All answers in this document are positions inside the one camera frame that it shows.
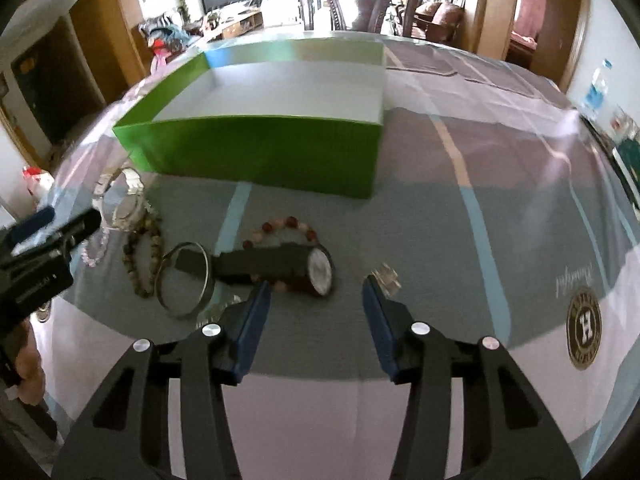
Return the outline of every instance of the person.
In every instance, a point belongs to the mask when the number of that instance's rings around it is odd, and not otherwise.
[[[22,381],[7,389],[7,384],[0,380],[0,424],[4,430],[12,430],[24,449],[50,475],[62,439],[44,403],[46,377],[30,320],[18,325],[1,345]]]

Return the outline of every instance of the plastic bottle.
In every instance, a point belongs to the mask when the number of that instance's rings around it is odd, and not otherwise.
[[[593,73],[589,92],[582,101],[582,113],[591,121],[596,120],[598,117],[604,102],[604,97],[609,91],[607,79],[609,78],[611,69],[612,65],[610,61],[605,59],[602,62],[602,66],[597,68]]]

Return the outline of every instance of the green box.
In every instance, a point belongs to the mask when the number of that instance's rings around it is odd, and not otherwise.
[[[204,51],[115,126],[141,171],[372,194],[384,46],[310,38]]]

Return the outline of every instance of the hand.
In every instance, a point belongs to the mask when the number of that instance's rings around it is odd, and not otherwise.
[[[18,398],[25,404],[36,406],[44,397],[46,386],[42,358],[36,345],[36,338],[29,319],[21,323],[26,333],[26,342],[15,358],[15,370],[22,378],[18,386]]]

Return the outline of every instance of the circular logo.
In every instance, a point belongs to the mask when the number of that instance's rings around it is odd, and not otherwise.
[[[602,317],[598,298],[590,288],[582,288],[571,298],[566,320],[569,356],[578,370],[586,370],[596,359],[601,337]]]

